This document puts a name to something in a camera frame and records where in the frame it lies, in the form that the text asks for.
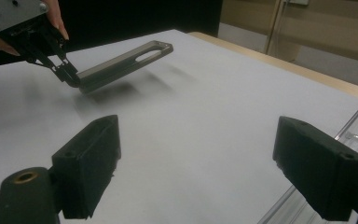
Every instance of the white table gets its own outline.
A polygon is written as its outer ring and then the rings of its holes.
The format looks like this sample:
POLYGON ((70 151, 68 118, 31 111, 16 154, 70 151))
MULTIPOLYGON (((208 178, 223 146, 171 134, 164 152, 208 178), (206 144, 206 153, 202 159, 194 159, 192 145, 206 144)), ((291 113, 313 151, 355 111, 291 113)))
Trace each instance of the white table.
MULTIPOLYGON (((68 54, 78 70, 149 40, 174 52, 90 95, 28 63, 0 66, 0 183, 118 114, 122 159, 87 223, 256 223, 289 188, 280 115, 334 135, 358 98, 177 31, 68 54)), ((62 223, 82 223, 64 220, 62 223)))

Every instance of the hand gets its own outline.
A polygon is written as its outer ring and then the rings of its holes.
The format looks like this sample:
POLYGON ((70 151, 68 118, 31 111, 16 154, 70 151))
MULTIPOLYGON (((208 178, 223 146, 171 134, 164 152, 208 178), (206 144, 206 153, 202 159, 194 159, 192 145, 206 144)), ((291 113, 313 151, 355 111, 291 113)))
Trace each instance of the hand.
MULTIPOLYGON (((58 4, 58 0, 43 0, 43 2, 45 2, 48 5, 48 13, 47 13, 48 20, 55 28, 57 28, 60 31, 63 38, 68 40, 69 35, 65 30, 65 26, 63 25, 60 5, 58 4)), ((8 43, 3 41, 1 38, 0 38, 0 50, 15 56, 20 56, 20 54, 13 47, 11 47, 8 43)))

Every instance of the white surface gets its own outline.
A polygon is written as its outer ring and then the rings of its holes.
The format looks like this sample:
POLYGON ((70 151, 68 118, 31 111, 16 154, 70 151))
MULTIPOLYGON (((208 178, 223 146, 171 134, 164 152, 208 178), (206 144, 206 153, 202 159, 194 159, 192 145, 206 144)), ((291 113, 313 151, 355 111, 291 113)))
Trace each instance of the white surface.
MULTIPOLYGON (((28 63, 0 66, 0 183, 118 114, 122 159, 87 223, 256 223, 289 188, 278 117, 334 135, 358 99, 177 31, 70 53, 85 70, 149 40, 174 52, 90 95, 28 63)), ((63 220, 62 223, 82 223, 63 220)))

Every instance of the gray metal part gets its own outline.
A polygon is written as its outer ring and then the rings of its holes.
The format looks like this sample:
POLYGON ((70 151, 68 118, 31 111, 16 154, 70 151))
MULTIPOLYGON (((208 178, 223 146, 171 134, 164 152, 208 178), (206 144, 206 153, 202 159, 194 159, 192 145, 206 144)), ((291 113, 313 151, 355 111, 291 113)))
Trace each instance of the gray metal part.
POLYGON ((173 46, 171 44, 159 41, 148 42, 139 48, 130 50, 112 60, 77 74, 80 78, 79 89, 82 93, 94 91, 171 52, 173 52, 173 46), (156 53, 141 61, 137 61, 138 58, 152 51, 156 51, 156 53))
POLYGON ((48 12, 39 0, 0 0, 0 32, 48 12))

